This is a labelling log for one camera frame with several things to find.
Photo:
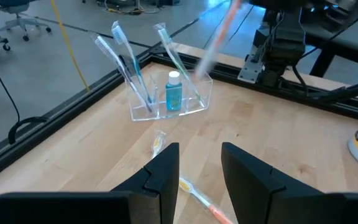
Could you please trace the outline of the dark neighbouring table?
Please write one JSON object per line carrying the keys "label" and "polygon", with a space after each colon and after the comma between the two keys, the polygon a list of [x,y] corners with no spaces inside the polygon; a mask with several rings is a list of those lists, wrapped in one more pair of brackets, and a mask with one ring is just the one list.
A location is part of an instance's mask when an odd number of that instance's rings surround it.
{"label": "dark neighbouring table", "polygon": [[306,31],[306,43],[321,49],[310,75],[324,77],[335,56],[358,63],[358,22],[322,47],[320,44],[333,34],[316,24],[304,24],[303,27]]}

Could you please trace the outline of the clear acrylic organizer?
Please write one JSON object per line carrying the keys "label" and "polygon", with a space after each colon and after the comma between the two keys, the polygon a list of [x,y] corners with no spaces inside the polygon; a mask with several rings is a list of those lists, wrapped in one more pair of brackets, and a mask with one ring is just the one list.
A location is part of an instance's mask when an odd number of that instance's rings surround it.
{"label": "clear acrylic organizer", "polygon": [[150,105],[153,112],[149,112],[147,108],[142,105],[137,95],[129,86],[129,83],[126,82],[127,98],[129,102],[131,119],[133,121],[150,121],[175,118],[208,109],[213,88],[213,80],[208,74],[203,75],[203,77],[199,79],[193,75],[191,70],[189,70],[188,73],[190,74],[190,80],[193,82],[196,89],[198,90],[198,93],[201,95],[205,103],[205,107],[202,107],[199,104],[195,94],[191,89],[189,89],[188,81],[185,80],[181,75],[180,80],[183,86],[181,110],[167,110],[165,85],[168,82],[168,73],[171,71],[172,69],[170,68],[167,70],[144,70],[144,82],[152,100]]}

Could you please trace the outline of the black table frame rail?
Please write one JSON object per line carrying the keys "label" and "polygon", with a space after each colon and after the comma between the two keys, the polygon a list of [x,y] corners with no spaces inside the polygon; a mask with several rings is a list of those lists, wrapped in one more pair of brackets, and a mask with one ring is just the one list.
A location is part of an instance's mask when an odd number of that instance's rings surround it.
{"label": "black table frame rail", "polygon": [[[219,54],[218,61],[210,72],[210,76],[221,82],[358,119],[358,84],[345,86],[343,83],[321,77],[302,75],[302,80],[306,82],[309,90],[308,95],[303,95],[303,86],[290,71],[286,71],[282,75],[276,86],[251,84],[238,80],[237,77],[244,64],[243,58]],[[16,136],[15,132],[12,132],[6,140],[0,142],[0,172],[123,82],[124,79],[119,76],[117,70],[114,70],[92,84],[91,93],[82,91],[45,116],[28,119],[30,126],[24,128],[19,137]]]}

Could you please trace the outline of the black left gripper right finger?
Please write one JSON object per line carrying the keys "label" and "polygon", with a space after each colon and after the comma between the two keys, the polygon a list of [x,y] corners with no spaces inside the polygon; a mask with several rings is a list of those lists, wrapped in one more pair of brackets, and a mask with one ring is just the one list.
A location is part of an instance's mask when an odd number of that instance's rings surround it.
{"label": "black left gripper right finger", "polygon": [[231,142],[221,163],[239,224],[358,224],[358,193],[324,193]]}

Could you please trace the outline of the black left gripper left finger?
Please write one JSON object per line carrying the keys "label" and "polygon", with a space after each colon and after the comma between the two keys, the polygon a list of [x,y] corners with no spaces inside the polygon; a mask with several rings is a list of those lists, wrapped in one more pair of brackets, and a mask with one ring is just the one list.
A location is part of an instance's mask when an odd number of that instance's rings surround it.
{"label": "black left gripper left finger", "polygon": [[173,142],[110,191],[0,194],[0,224],[172,224],[178,178]]}

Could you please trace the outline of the orange toothbrush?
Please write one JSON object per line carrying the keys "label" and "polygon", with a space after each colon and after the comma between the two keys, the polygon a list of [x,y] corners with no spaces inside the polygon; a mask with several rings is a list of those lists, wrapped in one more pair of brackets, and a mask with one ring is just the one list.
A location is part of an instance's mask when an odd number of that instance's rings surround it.
{"label": "orange toothbrush", "polygon": [[212,41],[210,42],[204,57],[197,65],[194,75],[201,79],[205,73],[209,73],[212,69],[217,53],[219,52],[220,45],[222,44],[226,33],[228,32],[234,17],[239,10],[242,0],[232,0],[231,6],[223,17],[222,23],[218,26],[216,32],[213,34]]}
{"label": "orange toothbrush", "polygon": [[209,201],[209,198],[202,194],[191,182],[183,177],[179,177],[179,187],[189,194],[192,194],[220,224],[234,224],[222,210]]}
{"label": "orange toothbrush", "polygon": [[163,149],[165,145],[165,139],[167,134],[161,130],[156,130],[155,139],[152,146],[153,154],[152,158],[155,158]]}

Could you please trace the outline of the grey office chair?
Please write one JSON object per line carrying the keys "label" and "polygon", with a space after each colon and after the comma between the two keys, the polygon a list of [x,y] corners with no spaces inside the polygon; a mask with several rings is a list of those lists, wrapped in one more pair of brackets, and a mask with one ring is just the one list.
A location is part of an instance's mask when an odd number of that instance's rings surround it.
{"label": "grey office chair", "polygon": [[33,1],[35,0],[0,0],[0,11],[16,15],[15,19],[5,22],[5,26],[0,28],[0,32],[9,31],[13,27],[20,27],[23,31],[22,38],[24,41],[29,41],[26,25],[45,27],[45,30],[50,33],[52,30],[47,24],[40,23],[37,19],[26,19],[19,15],[28,10],[30,3]]}

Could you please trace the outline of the green toothbrush in clear wrapper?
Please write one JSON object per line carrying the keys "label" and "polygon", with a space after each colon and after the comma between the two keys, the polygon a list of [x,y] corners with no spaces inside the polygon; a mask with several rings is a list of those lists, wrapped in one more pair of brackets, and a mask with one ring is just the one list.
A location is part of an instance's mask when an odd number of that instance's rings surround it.
{"label": "green toothbrush in clear wrapper", "polygon": [[198,93],[198,90],[196,89],[195,85],[190,80],[190,74],[187,72],[183,62],[180,59],[178,52],[175,50],[175,48],[173,46],[173,40],[166,30],[165,23],[159,23],[159,24],[154,25],[154,29],[158,32],[158,35],[161,38],[161,42],[162,42],[163,46],[165,47],[166,52],[168,53],[172,62],[177,67],[179,73],[183,76],[183,78],[185,80],[188,81],[189,89],[191,89],[193,91],[199,104],[202,107],[205,107],[205,103],[204,103],[201,95]]}

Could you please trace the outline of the dark blue toothbrush in wrapper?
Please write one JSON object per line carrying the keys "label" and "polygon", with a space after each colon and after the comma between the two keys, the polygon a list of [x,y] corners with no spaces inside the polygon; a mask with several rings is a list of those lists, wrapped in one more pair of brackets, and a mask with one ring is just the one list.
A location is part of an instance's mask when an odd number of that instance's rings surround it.
{"label": "dark blue toothbrush in wrapper", "polygon": [[124,65],[120,57],[115,53],[111,45],[106,42],[99,34],[95,32],[90,32],[90,36],[96,46],[105,54],[112,62],[117,65],[118,70],[120,71],[121,75],[124,77],[126,82],[129,83],[129,86],[133,90],[133,92],[137,95],[138,99],[142,103],[143,106],[147,108],[149,112],[153,112],[150,103],[146,100],[144,94],[140,92],[139,86],[137,86],[134,80],[131,78],[132,73],[128,70],[128,68]]}

